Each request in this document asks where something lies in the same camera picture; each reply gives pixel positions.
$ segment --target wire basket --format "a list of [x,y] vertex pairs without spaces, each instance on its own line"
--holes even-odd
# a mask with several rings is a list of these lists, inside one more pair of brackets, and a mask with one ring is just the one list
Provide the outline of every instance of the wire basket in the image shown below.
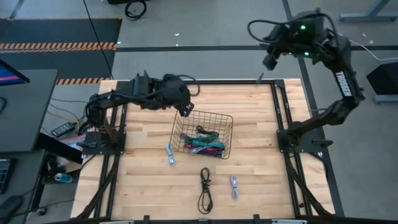
[[202,111],[192,111],[190,116],[181,117],[178,111],[175,114],[172,135],[170,138],[170,146],[173,151],[190,153],[190,149],[185,147],[185,140],[180,137],[186,134],[191,138],[197,137],[197,127],[201,126],[207,132],[218,133],[218,140],[224,144],[224,150],[220,151],[217,156],[209,156],[218,159],[228,159],[231,152],[231,138],[233,118],[230,115],[208,113]]

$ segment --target monitor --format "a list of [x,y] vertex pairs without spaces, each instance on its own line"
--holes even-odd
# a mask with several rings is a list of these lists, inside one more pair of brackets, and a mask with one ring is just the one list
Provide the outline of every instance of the monitor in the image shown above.
[[29,79],[0,60],[0,86],[29,83]]

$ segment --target wooden tabletop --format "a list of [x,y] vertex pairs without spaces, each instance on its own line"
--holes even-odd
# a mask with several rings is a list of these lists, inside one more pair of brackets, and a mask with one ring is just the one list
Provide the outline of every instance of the wooden tabletop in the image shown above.
[[[116,83],[102,81],[99,92],[115,88]],[[293,120],[309,118],[300,80],[287,79],[285,84]],[[130,104],[112,220],[142,220],[144,215],[150,215],[151,220],[248,219],[253,214],[260,214],[261,218],[294,217],[284,158],[275,134],[277,121],[270,86],[202,85],[200,95],[193,97],[192,102],[195,110],[234,118],[229,159],[175,152],[176,165],[170,166],[165,145],[170,141],[175,110],[140,110]],[[329,212],[334,212],[323,164],[308,154],[301,156],[308,188]],[[103,156],[96,156],[81,171],[71,217],[77,216],[97,191],[102,162]],[[204,167],[211,173],[214,203],[208,215],[197,209],[201,193],[199,175]],[[232,174],[238,179],[238,200],[231,198]],[[104,195],[103,215],[108,193]]]

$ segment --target floor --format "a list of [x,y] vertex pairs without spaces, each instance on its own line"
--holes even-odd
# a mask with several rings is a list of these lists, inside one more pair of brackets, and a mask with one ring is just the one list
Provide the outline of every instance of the floor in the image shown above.
[[[124,17],[123,5],[111,6],[106,1],[86,0],[92,17]],[[16,18],[87,17],[81,0],[25,0]],[[292,14],[315,7],[329,14],[340,33],[364,45],[398,45],[398,22],[393,23],[341,23],[342,12],[365,12],[375,0],[288,0]],[[0,17],[8,17],[18,0],[0,0]],[[124,47],[175,47],[215,45],[256,45],[246,31],[253,19],[285,21],[281,0],[151,0],[148,10],[138,21],[123,19],[118,48]],[[383,11],[398,12],[398,1],[391,1]],[[256,26],[256,35],[267,35],[272,26]],[[397,51],[375,51],[380,58],[397,57]],[[269,72],[262,66],[265,52],[258,50],[188,51],[188,52],[118,52],[113,76],[115,79],[131,78],[146,69],[150,76],[164,73],[186,73],[196,78],[300,78],[298,60],[283,57],[279,66]],[[366,75],[383,63],[365,51],[352,53],[352,65],[357,71],[359,84],[365,88],[366,100],[340,126],[325,127],[325,136],[335,143],[329,147],[338,190],[347,217],[381,218],[398,220],[398,138],[395,126],[397,104],[375,105],[374,92]],[[324,108],[339,99],[337,85],[330,71],[323,65],[305,62],[312,84],[316,104]],[[54,98],[87,100],[98,85],[56,86]],[[80,117],[83,103],[61,103],[55,106],[70,110]],[[69,116],[62,111],[58,114]],[[59,118],[46,116],[43,127],[51,130],[63,124]],[[48,185],[42,203],[51,203],[61,185]],[[61,200],[74,197],[75,185],[63,185]],[[63,203],[49,209],[44,217],[32,214],[29,223],[66,220],[72,203]]]

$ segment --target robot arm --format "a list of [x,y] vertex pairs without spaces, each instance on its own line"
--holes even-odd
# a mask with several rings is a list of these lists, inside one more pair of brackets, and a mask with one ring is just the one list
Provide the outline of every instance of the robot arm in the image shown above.
[[280,55],[300,55],[312,59],[313,64],[323,62],[330,69],[343,96],[334,102],[324,112],[303,121],[293,122],[287,129],[285,143],[298,145],[300,137],[308,131],[323,125],[342,124],[347,116],[364,100],[351,68],[350,43],[346,37],[338,35],[335,30],[323,26],[324,17],[329,17],[319,11],[308,11],[297,14],[291,21],[276,24],[268,37],[261,40],[261,46],[266,47],[268,55],[263,64],[269,69],[275,69]]
[[109,125],[106,119],[106,109],[125,103],[134,103],[141,109],[159,110],[174,107],[181,116],[189,116],[194,104],[190,101],[189,89],[184,84],[181,76],[165,74],[163,79],[150,78],[146,72],[144,76],[124,82],[122,87],[103,94],[94,94],[85,107],[87,126],[95,127],[101,133],[106,142],[116,144],[119,139],[118,131]]

